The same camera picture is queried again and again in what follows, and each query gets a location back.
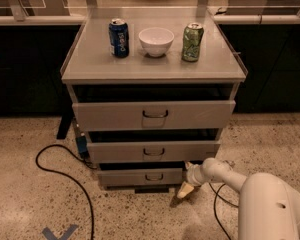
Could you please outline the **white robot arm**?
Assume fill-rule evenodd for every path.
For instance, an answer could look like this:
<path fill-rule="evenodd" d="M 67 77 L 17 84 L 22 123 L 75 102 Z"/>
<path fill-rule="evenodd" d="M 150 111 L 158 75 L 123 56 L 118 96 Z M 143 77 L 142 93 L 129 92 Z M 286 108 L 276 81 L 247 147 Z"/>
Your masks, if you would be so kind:
<path fill-rule="evenodd" d="M 206 183 L 223 183 L 239 193 L 238 240 L 300 240 L 300 192 L 269 173 L 245 176 L 229 163 L 207 158 L 185 163 L 182 199 Z"/>

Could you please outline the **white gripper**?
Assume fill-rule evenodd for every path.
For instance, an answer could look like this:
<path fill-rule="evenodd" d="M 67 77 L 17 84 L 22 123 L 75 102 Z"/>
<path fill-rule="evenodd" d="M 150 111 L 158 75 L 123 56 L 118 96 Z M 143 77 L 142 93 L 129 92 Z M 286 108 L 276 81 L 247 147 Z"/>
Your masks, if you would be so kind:
<path fill-rule="evenodd" d="M 201 166 L 198 164 L 192 164 L 191 162 L 185 162 L 186 181 L 181 184 L 181 187 L 177 193 L 179 199 L 185 198 L 189 193 L 194 190 L 194 186 L 201 186 L 205 183 L 205 176 L 201 170 Z"/>

